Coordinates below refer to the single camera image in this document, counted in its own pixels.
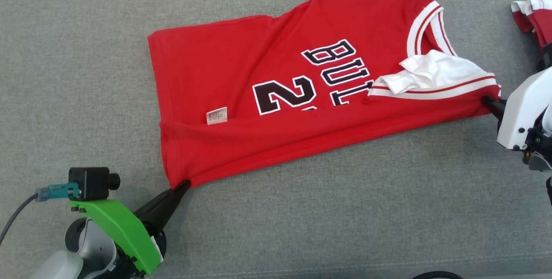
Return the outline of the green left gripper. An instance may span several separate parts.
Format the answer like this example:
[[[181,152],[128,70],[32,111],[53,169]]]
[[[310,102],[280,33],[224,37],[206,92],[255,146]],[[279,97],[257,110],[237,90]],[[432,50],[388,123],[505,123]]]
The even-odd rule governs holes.
[[[163,229],[190,189],[186,179],[132,212],[117,200],[70,201],[82,218],[69,227],[69,251],[83,260],[81,276],[149,276],[167,251]]]

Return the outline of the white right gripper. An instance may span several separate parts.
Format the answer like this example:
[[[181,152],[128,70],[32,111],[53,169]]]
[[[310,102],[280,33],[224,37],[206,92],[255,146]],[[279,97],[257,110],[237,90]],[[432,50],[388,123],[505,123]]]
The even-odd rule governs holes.
[[[528,77],[507,100],[484,96],[481,102],[497,120],[502,121],[497,142],[509,150],[516,145],[524,149],[528,129],[534,127],[541,114],[544,114],[544,136],[551,136],[552,68]]]

